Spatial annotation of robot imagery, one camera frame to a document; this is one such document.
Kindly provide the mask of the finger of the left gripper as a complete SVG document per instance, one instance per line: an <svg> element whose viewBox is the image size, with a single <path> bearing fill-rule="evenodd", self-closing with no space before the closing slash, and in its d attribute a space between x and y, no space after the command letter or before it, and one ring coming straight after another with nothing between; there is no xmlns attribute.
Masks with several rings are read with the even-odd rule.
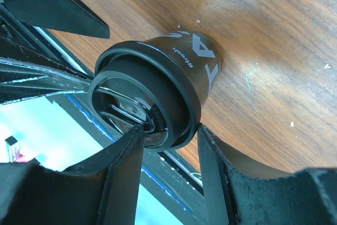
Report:
<svg viewBox="0 0 337 225"><path fill-rule="evenodd" d="M46 63L1 58L2 104L41 96L88 92L92 77L62 63L42 60Z"/></svg>
<svg viewBox="0 0 337 225"><path fill-rule="evenodd" d="M97 38L109 38L109 26L81 0L3 0L21 22Z"/></svg>

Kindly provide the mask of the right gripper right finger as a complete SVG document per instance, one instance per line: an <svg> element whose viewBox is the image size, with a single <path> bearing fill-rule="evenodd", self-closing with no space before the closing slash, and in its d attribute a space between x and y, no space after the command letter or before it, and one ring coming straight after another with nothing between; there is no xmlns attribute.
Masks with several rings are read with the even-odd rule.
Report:
<svg viewBox="0 0 337 225"><path fill-rule="evenodd" d="M278 170L205 125L197 142L208 224L336 224L335 168Z"/></svg>

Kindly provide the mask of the black coffee cup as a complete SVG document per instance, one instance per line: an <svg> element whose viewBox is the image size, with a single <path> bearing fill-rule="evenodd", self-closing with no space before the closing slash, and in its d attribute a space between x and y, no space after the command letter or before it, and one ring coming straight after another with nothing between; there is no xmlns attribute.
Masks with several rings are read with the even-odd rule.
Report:
<svg viewBox="0 0 337 225"><path fill-rule="evenodd" d="M145 43L167 54L183 70L204 105L221 70L223 47L197 31L176 31Z"/></svg>

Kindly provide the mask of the black lid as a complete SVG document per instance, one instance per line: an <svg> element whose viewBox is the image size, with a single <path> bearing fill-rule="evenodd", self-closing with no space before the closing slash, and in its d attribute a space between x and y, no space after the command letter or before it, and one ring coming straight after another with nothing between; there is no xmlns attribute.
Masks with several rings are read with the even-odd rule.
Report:
<svg viewBox="0 0 337 225"><path fill-rule="evenodd" d="M140 41L117 43L95 64L91 111L118 134L141 125L154 152L179 149L194 137L201 104L192 83L166 53Z"/></svg>

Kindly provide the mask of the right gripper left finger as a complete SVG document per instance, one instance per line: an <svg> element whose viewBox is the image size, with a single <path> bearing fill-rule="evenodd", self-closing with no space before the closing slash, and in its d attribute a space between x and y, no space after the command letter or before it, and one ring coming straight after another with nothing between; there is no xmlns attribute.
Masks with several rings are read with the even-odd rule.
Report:
<svg viewBox="0 0 337 225"><path fill-rule="evenodd" d="M1 164L1 224L134 224L143 152L137 125L62 172Z"/></svg>

